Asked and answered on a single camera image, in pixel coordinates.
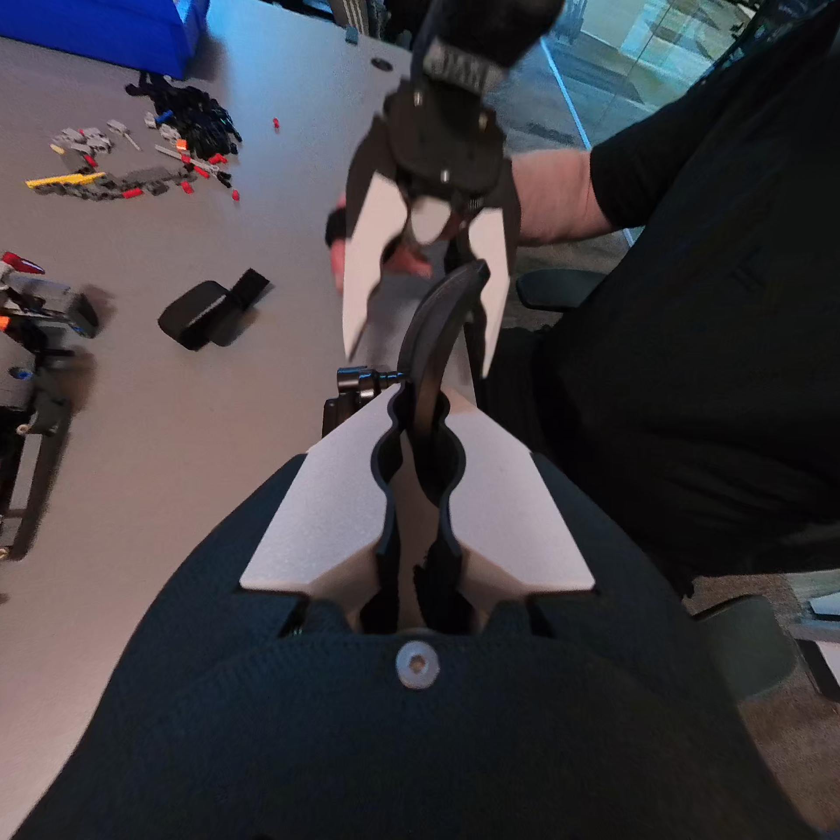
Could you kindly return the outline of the person's right hand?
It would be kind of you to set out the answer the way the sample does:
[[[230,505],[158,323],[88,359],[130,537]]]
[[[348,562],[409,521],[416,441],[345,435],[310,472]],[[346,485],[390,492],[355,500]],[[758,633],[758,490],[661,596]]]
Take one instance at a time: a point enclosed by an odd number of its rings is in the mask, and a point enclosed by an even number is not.
[[[346,234],[346,195],[342,193],[336,207],[331,211],[325,227],[324,240],[329,249],[329,258],[334,286],[343,294],[345,234]],[[422,250],[417,250],[400,238],[394,239],[383,251],[381,265],[388,272],[408,274],[429,279],[433,274],[431,264]]]

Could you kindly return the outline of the pile of lego pieces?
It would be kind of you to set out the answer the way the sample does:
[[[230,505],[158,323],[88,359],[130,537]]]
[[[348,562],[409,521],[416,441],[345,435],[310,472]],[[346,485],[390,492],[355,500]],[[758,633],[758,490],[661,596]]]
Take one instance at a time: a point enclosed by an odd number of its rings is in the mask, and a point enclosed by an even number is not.
[[[172,186],[191,195],[195,181],[212,181],[228,190],[234,201],[239,200],[228,166],[238,155],[242,136],[218,100],[200,88],[178,87],[169,77],[150,71],[142,71],[125,91],[152,106],[143,116],[143,125],[151,136],[151,150],[164,163],[110,173],[99,160],[113,153],[116,140],[137,153],[143,151],[131,129],[116,119],[107,121],[106,130],[67,128],[50,144],[67,172],[26,180],[30,192],[91,202],[128,201],[146,194],[163,195]]]

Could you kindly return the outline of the black strapped pad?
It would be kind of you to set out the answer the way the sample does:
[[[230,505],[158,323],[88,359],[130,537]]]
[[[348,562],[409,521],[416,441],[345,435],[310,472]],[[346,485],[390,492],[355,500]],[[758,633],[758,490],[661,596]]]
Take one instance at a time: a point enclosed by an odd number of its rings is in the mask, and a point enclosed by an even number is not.
[[[231,288],[205,280],[167,306],[159,329],[186,350],[197,352],[212,343],[228,347],[254,320],[256,304],[273,288],[249,268]]]

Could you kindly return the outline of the person's right forearm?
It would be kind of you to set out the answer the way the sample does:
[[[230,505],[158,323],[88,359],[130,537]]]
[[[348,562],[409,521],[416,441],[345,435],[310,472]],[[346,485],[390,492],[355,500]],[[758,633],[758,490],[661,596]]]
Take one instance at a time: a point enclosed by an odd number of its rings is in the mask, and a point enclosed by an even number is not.
[[[580,242],[619,230],[603,213],[595,196],[590,151],[558,149],[514,154],[511,173],[521,211],[520,245]]]

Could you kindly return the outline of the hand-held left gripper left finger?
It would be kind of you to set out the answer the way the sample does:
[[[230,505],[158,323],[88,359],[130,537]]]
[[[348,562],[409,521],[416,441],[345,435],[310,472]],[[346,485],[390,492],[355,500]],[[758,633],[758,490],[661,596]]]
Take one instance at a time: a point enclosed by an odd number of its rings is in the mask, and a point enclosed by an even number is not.
[[[395,397],[377,396],[310,447],[240,577],[244,590],[329,601],[365,633],[396,631]]]

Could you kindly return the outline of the partly built lego model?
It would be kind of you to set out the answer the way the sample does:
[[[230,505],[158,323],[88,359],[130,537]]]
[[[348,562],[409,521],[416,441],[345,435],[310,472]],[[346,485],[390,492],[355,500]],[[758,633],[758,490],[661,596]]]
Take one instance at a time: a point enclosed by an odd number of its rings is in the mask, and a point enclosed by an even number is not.
[[[73,350],[50,331],[99,332],[88,298],[45,279],[35,263],[1,257],[1,556],[21,560],[35,539],[70,426],[72,404],[53,376]]]

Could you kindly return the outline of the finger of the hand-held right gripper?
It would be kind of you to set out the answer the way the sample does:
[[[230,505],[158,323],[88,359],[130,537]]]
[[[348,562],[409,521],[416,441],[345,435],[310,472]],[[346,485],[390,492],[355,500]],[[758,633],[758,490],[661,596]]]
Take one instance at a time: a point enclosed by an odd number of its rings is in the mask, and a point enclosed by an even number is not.
[[[347,361],[353,358],[367,323],[371,294],[382,280],[386,247],[403,235],[407,217],[399,186],[374,173],[353,233],[345,243],[342,330]]]
[[[469,355],[474,376],[485,379],[497,348],[502,316],[508,299],[510,269],[502,208],[485,207],[459,232],[459,256],[483,261],[489,278],[474,306],[469,327]]]

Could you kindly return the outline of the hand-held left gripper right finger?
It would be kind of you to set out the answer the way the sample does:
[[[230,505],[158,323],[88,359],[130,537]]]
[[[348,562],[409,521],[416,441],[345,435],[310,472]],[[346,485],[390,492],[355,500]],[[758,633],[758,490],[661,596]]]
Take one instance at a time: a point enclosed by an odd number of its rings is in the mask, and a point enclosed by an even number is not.
[[[434,416],[434,629],[473,631],[501,602],[593,592],[535,455],[456,392]]]

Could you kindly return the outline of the black desk clamp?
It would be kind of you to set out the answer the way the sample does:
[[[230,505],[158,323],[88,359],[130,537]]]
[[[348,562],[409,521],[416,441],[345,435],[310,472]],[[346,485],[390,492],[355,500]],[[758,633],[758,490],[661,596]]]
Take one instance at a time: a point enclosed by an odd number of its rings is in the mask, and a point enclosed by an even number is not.
[[[383,391],[405,379],[405,373],[378,371],[370,366],[339,368],[336,374],[338,393],[323,404],[321,437],[327,437]]]

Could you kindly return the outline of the blue plastic bin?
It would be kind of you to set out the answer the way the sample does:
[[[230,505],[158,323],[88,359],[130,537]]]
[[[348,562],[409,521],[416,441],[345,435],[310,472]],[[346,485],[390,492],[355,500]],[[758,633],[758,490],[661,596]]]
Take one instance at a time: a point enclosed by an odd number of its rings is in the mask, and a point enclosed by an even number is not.
[[[1,34],[182,79],[206,27],[208,1],[2,1]]]

